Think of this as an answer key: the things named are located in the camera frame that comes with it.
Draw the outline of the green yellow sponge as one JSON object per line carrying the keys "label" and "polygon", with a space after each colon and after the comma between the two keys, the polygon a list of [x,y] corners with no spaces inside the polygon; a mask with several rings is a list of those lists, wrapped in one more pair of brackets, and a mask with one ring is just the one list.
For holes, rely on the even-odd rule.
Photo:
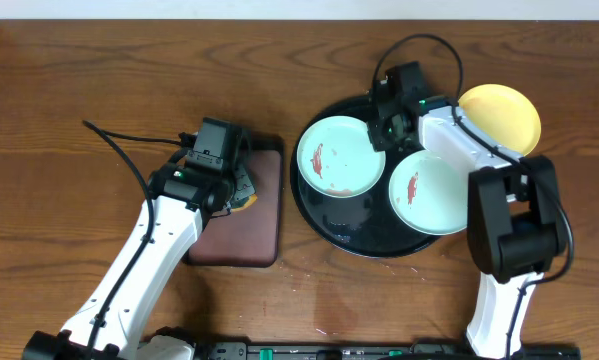
{"label": "green yellow sponge", "polygon": [[245,168],[238,169],[235,172],[235,193],[229,202],[231,211],[245,210],[256,200],[256,189],[248,171]]}

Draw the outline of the mint green plate top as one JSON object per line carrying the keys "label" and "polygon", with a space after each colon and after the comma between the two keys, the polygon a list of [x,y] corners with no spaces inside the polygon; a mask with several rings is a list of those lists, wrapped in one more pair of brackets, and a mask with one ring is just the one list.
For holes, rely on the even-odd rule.
{"label": "mint green plate top", "polygon": [[299,172],[317,192],[350,198],[369,191],[381,178],[384,151],[376,152],[365,122],[350,116],[317,120],[301,136],[297,147]]}

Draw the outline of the yellow plate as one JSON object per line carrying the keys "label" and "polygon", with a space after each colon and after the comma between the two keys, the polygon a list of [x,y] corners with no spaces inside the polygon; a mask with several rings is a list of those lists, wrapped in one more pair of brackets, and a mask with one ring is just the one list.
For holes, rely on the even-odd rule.
{"label": "yellow plate", "polygon": [[468,118],[503,146],[528,155],[541,136],[541,121],[521,92],[500,84],[483,84],[465,92],[459,105]]}

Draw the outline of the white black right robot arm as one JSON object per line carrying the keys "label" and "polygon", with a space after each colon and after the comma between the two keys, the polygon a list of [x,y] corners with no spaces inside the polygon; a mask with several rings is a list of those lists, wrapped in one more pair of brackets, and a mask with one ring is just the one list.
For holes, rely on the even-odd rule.
{"label": "white black right robot arm", "polygon": [[466,337],[481,358],[512,359],[535,288],[563,277],[574,260],[574,236],[561,204],[553,163],[511,147],[506,115],[532,105],[500,105],[473,94],[434,96],[416,62],[374,78],[370,101],[378,117],[371,144],[388,150],[407,140],[440,157],[467,180],[467,240],[481,272],[477,305]]}

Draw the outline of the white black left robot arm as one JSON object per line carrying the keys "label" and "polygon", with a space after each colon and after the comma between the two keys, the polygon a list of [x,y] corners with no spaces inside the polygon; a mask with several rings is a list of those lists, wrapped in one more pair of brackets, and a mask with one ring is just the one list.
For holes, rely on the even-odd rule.
{"label": "white black left robot arm", "polygon": [[208,222],[227,216],[238,173],[252,151],[247,129],[206,118],[150,177],[136,224],[83,306],[56,335],[35,332],[25,359],[191,359],[195,345],[174,335],[143,340],[147,320],[183,256]]}

